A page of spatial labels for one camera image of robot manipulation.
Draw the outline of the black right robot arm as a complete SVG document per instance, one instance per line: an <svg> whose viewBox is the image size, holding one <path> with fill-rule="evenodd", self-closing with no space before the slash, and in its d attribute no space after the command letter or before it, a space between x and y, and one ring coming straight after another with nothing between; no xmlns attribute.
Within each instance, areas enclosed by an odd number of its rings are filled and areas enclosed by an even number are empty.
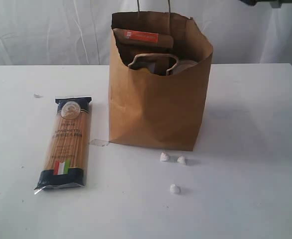
<svg viewBox="0 0 292 239"><path fill-rule="evenodd" d="M282 4L292 4L292 0L239 0L240 2L248 5L255 6L259 2L267 2L272 8L280 8Z"/></svg>

